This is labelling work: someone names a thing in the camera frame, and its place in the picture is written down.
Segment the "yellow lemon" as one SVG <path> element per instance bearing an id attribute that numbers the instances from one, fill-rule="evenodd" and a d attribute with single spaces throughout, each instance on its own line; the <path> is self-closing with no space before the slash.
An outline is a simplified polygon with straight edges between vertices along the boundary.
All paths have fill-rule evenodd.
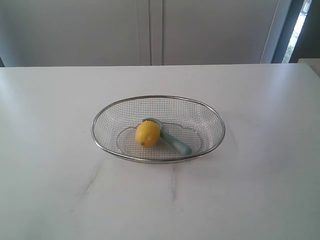
<path id="1" fill-rule="evenodd" d="M 160 139 L 160 126 L 151 121 L 143 121 L 136 129 L 135 139 L 144 148 L 152 148 Z"/>

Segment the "teal handled peeler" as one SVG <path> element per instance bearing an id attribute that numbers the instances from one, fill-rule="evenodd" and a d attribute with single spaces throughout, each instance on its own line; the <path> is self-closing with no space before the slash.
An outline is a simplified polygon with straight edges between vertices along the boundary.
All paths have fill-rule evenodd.
<path id="1" fill-rule="evenodd" d="M 183 156 L 188 156 L 192 153 L 192 149 L 190 146 L 188 146 L 187 144 L 181 142 L 180 140 L 178 140 L 177 138 L 173 137 L 172 135 L 168 134 L 165 131 L 165 127 L 164 124 L 156 119 L 156 118 L 145 118 L 142 120 L 142 122 L 146 122 L 146 121 L 151 121 L 155 124 L 157 124 L 160 128 L 160 137 L 167 142 L 169 145 L 171 145 L 176 151 L 178 151 L 181 155 Z"/>

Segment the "white cabinet at right edge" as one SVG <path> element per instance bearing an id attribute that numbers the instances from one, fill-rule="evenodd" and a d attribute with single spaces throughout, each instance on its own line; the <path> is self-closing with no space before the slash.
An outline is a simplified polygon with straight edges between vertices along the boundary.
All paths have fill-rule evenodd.
<path id="1" fill-rule="evenodd" d="M 298 63 L 307 64 L 318 76 L 320 75 L 320 58 L 300 58 Z"/>

